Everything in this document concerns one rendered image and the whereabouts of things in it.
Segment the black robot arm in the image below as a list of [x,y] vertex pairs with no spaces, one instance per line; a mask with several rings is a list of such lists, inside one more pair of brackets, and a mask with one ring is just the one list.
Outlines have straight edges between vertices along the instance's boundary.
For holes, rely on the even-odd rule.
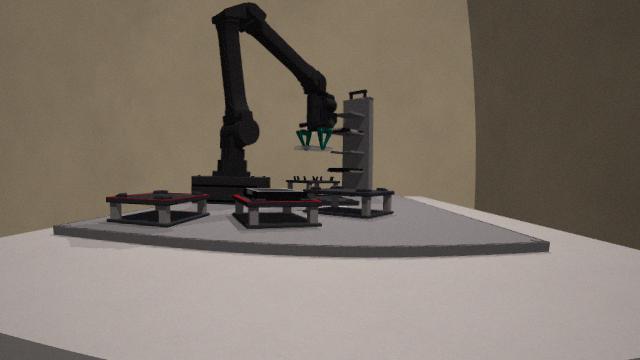
[[326,92],[325,77],[264,21],[266,16],[257,4],[248,2],[226,8],[212,17],[218,33],[225,95],[225,116],[220,130],[221,160],[212,176],[250,177],[242,148],[254,144],[260,133],[252,111],[247,111],[239,31],[253,36],[295,75],[308,95],[307,108],[322,108],[321,122],[330,123],[330,129],[337,123],[337,113],[332,113],[337,103],[335,97]]

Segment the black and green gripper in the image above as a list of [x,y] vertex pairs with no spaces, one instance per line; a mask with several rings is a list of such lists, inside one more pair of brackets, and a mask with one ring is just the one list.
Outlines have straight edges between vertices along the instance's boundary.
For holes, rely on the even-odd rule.
[[[322,108],[311,108],[311,110],[307,109],[307,123],[299,124],[300,128],[307,127],[307,130],[296,131],[296,134],[299,137],[302,146],[305,145],[302,135],[306,135],[306,145],[309,145],[312,132],[317,132],[321,150],[325,149],[326,144],[333,133],[333,130],[330,130],[330,128],[328,128],[330,127],[330,123],[320,121],[321,109]],[[323,133],[326,134],[324,144]]]

